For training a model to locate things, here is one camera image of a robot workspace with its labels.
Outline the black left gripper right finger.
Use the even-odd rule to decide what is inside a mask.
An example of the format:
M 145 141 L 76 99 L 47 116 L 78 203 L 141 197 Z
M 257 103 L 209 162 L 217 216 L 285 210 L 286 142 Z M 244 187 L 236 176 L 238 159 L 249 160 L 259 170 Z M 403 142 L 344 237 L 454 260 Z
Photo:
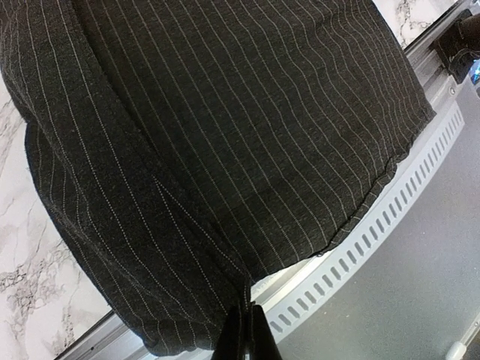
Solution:
M 255 304 L 250 312 L 250 358 L 253 360 L 282 360 L 263 308 Z

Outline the black pinstripe long sleeve shirt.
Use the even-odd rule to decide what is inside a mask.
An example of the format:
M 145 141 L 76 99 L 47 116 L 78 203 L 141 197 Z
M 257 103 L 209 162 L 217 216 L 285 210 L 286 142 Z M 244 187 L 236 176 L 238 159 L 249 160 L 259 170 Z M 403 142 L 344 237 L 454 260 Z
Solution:
M 156 356 L 336 248 L 435 112 L 372 1 L 3 1 L 35 189 Z

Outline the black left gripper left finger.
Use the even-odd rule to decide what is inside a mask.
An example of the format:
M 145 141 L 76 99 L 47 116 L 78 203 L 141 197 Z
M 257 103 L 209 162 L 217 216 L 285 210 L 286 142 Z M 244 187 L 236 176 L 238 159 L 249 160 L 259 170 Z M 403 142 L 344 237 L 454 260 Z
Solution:
M 211 360 L 242 360 L 248 343 L 248 312 L 232 307 L 217 341 Z

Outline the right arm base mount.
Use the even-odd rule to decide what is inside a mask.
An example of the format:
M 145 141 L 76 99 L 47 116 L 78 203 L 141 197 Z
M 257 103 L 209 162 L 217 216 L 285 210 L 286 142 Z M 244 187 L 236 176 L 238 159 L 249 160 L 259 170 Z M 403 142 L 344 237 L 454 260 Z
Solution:
M 460 85 L 479 60 L 479 14 L 464 11 L 433 42 L 443 67 Z

